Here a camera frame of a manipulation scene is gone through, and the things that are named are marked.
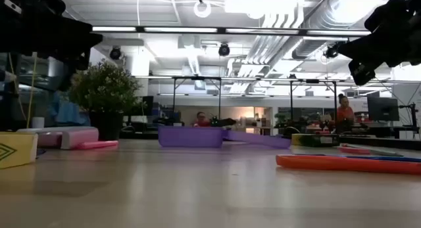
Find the pink eraser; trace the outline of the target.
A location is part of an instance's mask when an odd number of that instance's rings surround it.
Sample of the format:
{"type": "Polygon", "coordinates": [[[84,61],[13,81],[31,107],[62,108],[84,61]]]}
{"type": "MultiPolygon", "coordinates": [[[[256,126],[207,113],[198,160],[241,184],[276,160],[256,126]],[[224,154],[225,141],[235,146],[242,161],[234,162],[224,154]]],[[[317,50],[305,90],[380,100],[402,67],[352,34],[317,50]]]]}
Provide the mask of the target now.
{"type": "Polygon", "coordinates": [[[360,155],[370,155],[371,151],[365,148],[355,148],[355,147],[338,147],[338,149],[343,153],[349,154],[360,154],[360,155]]]}

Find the blue pen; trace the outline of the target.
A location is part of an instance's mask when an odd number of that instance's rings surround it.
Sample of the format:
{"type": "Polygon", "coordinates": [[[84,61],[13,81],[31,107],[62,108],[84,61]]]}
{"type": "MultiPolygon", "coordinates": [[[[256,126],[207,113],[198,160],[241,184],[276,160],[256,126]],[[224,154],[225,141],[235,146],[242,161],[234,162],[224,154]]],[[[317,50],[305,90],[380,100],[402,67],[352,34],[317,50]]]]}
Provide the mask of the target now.
{"type": "Polygon", "coordinates": [[[326,155],[326,154],[291,154],[289,156],[331,156],[331,157],[342,157],[342,158],[421,163],[421,158],[394,157],[394,156],[343,156],[343,155],[326,155]]]}

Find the silver ceiling duct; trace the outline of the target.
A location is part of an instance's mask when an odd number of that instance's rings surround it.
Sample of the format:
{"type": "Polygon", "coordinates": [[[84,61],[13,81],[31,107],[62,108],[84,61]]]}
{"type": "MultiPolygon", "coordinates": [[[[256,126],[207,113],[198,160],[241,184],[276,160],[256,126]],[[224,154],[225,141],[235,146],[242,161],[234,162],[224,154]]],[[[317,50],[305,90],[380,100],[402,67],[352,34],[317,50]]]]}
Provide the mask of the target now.
{"type": "MultiPolygon", "coordinates": [[[[323,0],[315,12],[304,21],[307,29],[349,29],[372,9],[367,0],[323,0]]],[[[326,43],[319,37],[302,37],[292,50],[292,59],[306,59],[326,43]]]]}

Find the black background rig frame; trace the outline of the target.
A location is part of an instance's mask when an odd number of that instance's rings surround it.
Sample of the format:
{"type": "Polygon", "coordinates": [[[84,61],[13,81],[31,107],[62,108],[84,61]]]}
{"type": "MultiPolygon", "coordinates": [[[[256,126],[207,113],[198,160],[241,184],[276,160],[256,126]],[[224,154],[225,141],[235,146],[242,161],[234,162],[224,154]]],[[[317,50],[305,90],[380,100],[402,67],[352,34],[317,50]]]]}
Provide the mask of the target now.
{"type": "Polygon", "coordinates": [[[222,78],[221,77],[212,77],[212,76],[172,76],[171,79],[173,80],[173,94],[172,94],[172,114],[175,114],[176,110],[176,90],[178,88],[177,81],[182,80],[181,85],[185,80],[192,80],[192,81],[205,81],[209,80],[211,83],[213,83],[217,90],[219,90],[218,94],[218,119],[221,119],[221,87],[222,87],[222,78]]]}
{"type": "Polygon", "coordinates": [[[334,93],[334,121],[337,121],[337,80],[320,80],[320,79],[290,79],[289,80],[289,99],[290,99],[290,116],[293,120],[293,84],[295,82],[306,84],[323,83],[327,88],[334,93]]]}

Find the orange marker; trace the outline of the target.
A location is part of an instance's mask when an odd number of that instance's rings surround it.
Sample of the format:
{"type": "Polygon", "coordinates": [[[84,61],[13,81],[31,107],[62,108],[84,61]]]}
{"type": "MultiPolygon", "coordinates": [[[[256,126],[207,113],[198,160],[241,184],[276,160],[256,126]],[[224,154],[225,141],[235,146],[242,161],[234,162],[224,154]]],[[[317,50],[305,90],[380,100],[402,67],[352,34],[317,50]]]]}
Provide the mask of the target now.
{"type": "Polygon", "coordinates": [[[369,160],[331,156],[277,155],[278,166],[296,170],[363,171],[421,175],[421,163],[369,160]]]}

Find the teal pencil orange eraser cap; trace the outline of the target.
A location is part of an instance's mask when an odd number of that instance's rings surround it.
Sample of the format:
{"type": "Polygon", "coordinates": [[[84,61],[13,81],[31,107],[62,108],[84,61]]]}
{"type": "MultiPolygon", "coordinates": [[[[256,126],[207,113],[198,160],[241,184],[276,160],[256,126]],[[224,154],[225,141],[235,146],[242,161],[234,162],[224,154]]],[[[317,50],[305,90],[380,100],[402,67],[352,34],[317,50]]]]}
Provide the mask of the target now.
{"type": "MultiPolygon", "coordinates": [[[[350,145],[350,144],[345,144],[345,143],[340,144],[339,147],[364,148],[364,147],[360,147],[360,146],[356,146],[356,145],[350,145]]],[[[403,157],[402,154],[399,154],[397,152],[389,152],[389,151],[384,151],[384,150],[374,149],[374,148],[365,148],[365,149],[369,149],[371,151],[371,154],[370,155],[403,157]]]]}

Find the yellow green crayon box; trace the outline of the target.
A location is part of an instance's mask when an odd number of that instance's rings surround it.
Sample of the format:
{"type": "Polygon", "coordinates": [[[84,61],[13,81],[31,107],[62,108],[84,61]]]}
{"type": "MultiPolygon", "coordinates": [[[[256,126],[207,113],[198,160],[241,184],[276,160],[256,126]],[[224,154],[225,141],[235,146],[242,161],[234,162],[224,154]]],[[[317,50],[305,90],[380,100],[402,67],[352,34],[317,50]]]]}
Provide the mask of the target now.
{"type": "Polygon", "coordinates": [[[0,132],[0,169],[35,162],[37,140],[36,133],[0,132]]]}
{"type": "Polygon", "coordinates": [[[303,134],[291,136],[291,144],[304,147],[336,147],[339,146],[339,136],[336,134],[303,134]]]}

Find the pink white notebook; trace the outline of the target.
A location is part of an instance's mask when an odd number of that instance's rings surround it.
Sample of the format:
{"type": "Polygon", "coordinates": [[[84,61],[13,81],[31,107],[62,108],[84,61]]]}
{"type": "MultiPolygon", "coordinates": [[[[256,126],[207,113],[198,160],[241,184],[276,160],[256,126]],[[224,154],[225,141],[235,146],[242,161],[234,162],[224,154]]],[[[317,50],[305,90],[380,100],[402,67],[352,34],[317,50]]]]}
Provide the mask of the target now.
{"type": "Polygon", "coordinates": [[[39,148],[71,150],[82,143],[96,142],[99,131],[96,127],[70,126],[19,129],[19,133],[37,133],[39,148]]]}

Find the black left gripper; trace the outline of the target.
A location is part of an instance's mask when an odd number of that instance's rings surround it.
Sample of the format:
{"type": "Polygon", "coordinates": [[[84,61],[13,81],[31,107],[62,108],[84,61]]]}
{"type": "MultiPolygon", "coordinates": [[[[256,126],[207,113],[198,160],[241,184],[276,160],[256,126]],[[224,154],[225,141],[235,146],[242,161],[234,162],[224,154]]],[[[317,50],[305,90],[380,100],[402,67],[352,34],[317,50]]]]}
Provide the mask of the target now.
{"type": "Polygon", "coordinates": [[[65,17],[44,16],[40,19],[6,17],[6,51],[21,54],[38,52],[47,57],[75,57],[77,53],[89,53],[103,39],[93,33],[88,23],[76,23],[65,17]],[[83,40],[74,47],[70,39],[72,31],[91,39],[83,40]]]}

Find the pink highlighter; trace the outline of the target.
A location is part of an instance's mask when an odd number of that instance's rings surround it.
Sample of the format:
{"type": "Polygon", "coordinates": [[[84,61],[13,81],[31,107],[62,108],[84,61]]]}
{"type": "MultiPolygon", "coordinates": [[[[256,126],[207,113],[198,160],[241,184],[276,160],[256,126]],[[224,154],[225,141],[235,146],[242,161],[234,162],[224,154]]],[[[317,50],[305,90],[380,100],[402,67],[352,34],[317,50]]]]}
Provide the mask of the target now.
{"type": "Polygon", "coordinates": [[[74,149],[75,150],[91,150],[97,148],[107,148],[107,147],[116,147],[118,146],[118,141],[95,141],[95,142],[86,142],[80,143],[74,149]]]}

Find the green potted plant black pot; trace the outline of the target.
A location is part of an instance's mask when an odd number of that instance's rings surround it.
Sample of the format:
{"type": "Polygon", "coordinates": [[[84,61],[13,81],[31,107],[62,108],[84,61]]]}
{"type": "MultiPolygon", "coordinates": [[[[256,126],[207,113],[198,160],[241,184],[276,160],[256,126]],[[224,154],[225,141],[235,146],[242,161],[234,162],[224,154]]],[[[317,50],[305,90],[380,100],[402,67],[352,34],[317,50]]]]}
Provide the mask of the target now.
{"type": "Polygon", "coordinates": [[[102,60],[72,76],[68,98],[87,113],[101,141],[116,141],[124,115],[140,105],[136,95],[140,88],[141,84],[130,71],[102,60]]]}

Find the black computer monitor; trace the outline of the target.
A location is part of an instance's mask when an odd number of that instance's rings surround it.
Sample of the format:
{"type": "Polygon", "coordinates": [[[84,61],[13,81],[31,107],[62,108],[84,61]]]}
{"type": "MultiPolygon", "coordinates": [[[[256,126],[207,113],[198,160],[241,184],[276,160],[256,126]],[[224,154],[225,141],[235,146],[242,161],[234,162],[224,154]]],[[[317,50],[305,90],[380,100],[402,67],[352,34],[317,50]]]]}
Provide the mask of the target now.
{"type": "Polygon", "coordinates": [[[399,105],[397,99],[368,97],[368,115],[372,121],[399,121],[399,105]]]}

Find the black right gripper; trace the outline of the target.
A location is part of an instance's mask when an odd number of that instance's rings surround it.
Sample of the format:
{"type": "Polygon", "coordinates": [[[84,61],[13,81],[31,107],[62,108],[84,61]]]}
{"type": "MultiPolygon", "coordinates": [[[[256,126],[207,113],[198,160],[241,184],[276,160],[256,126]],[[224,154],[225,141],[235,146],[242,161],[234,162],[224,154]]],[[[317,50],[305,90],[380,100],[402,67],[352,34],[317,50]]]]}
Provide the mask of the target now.
{"type": "Polygon", "coordinates": [[[402,62],[421,64],[421,20],[382,20],[375,22],[370,31],[370,35],[342,44],[340,54],[357,61],[370,59],[375,68],[383,63],[389,67],[402,62]]]}

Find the purple plastic supply box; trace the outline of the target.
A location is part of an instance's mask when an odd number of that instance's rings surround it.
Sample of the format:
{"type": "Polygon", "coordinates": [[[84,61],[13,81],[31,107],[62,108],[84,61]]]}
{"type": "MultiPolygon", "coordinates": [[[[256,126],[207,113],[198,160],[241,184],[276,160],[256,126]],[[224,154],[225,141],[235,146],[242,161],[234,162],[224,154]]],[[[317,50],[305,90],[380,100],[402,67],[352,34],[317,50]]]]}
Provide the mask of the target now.
{"type": "Polygon", "coordinates": [[[162,147],[220,148],[224,139],[274,148],[288,148],[291,144],[290,139],[282,137],[232,131],[221,127],[158,127],[158,140],[162,147]]]}

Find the black overhead crossbar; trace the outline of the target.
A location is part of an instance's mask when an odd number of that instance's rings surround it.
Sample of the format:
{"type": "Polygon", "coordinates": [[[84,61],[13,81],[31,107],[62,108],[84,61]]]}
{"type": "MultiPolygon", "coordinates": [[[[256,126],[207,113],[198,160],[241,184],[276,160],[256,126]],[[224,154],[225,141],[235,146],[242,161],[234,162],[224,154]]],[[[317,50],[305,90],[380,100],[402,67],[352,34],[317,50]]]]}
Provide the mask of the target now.
{"type": "Polygon", "coordinates": [[[363,37],[366,30],[323,30],[304,28],[223,28],[187,26],[94,26],[97,33],[122,34],[215,34],[215,35],[280,35],[309,37],[363,37]]]}

